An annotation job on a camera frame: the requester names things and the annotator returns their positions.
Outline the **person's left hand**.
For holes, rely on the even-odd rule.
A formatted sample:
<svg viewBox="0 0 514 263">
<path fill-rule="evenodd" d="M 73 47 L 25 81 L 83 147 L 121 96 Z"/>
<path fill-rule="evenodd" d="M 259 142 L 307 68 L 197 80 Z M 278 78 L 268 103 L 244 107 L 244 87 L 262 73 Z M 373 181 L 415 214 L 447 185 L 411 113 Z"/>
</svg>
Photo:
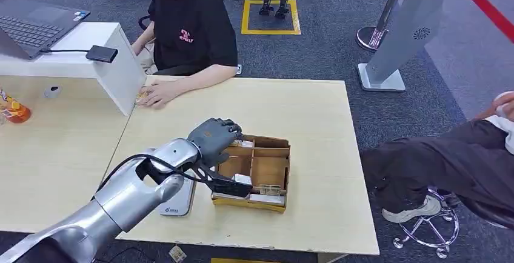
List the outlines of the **person's left hand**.
<svg viewBox="0 0 514 263">
<path fill-rule="evenodd" d="M 181 94 L 178 81 L 156 81 L 144 86 L 136 104 L 148 108 L 160 109 Z"/>
</svg>

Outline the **person's hand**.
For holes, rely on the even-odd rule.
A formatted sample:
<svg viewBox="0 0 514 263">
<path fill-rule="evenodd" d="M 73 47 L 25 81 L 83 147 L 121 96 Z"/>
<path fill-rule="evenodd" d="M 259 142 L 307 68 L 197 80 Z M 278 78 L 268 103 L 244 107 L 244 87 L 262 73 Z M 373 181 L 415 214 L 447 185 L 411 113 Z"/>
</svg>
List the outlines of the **person's hand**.
<svg viewBox="0 0 514 263">
<path fill-rule="evenodd" d="M 496 115 L 513 121 L 513 91 L 501 93 L 494 99 Z"/>
</svg>

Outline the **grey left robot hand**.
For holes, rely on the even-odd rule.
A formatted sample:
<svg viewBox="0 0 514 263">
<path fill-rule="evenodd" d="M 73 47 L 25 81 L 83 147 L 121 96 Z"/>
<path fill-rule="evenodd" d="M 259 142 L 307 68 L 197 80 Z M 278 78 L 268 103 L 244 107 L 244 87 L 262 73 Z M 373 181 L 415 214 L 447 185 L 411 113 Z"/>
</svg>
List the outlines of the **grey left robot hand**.
<svg viewBox="0 0 514 263">
<path fill-rule="evenodd" d="M 229 158 L 226 149 L 241 137 L 241 127 L 231 119 L 210 118 L 192 130 L 187 140 L 199 149 L 202 164 L 211 168 Z"/>
</svg>

